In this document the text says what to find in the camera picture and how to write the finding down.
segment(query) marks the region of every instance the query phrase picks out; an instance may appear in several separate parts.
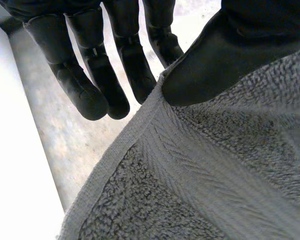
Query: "white wall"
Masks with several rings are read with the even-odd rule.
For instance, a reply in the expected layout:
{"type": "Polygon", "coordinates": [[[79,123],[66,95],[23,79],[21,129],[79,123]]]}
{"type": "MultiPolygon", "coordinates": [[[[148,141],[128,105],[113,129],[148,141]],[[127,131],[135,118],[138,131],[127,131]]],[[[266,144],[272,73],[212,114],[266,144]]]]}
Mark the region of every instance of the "white wall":
{"type": "Polygon", "coordinates": [[[52,240],[63,217],[8,37],[0,29],[0,240],[52,240]]]}

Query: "robotic hand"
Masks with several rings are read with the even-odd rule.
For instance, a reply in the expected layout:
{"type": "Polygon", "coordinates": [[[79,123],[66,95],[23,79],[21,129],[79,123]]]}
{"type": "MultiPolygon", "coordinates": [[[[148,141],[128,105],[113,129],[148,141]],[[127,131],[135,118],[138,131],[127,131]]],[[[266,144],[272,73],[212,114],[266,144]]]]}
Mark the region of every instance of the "robotic hand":
{"type": "MultiPolygon", "coordinates": [[[[100,0],[0,0],[23,21],[33,40],[74,106],[88,120],[108,114],[128,115],[130,105],[109,62],[104,46],[100,0]],[[94,84],[74,54],[66,21],[70,25],[94,84]]],[[[156,85],[139,39],[139,1],[104,0],[121,62],[136,100],[142,104],[156,85]]],[[[178,59],[181,50],[171,33],[175,0],[143,0],[146,28],[153,50],[164,67],[178,59]]]]}
{"type": "MultiPolygon", "coordinates": [[[[60,85],[79,112],[97,120],[129,112],[128,100],[109,63],[103,44],[98,0],[0,0],[43,50],[60,85]],[[91,78],[74,55],[66,27],[71,26],[91,78]]],[[[139,103],[156,81],[140,45],[138,0],[104,0],[115,44],[139,103]]],[[[143,0],[150,43],[167,67],[183,52],[171,33],[175,0],[143,0]]],[[[300,49],[300,1],[222,0],[189,50],[165,76],[162,92],[173,106],[208,101],[263,65],[300,49]]]]}

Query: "terry cloth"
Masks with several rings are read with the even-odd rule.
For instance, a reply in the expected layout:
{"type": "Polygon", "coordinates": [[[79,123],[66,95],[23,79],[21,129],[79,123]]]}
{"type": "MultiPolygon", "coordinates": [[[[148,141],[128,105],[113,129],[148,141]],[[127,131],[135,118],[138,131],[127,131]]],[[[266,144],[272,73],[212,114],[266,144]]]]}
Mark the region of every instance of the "terry cloth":
{"type": "Polygon", "coordinates": [[[59,239],[300,240],[300,51],[188,107],[165,101],[164,78],[93,169],[59,239]]]}

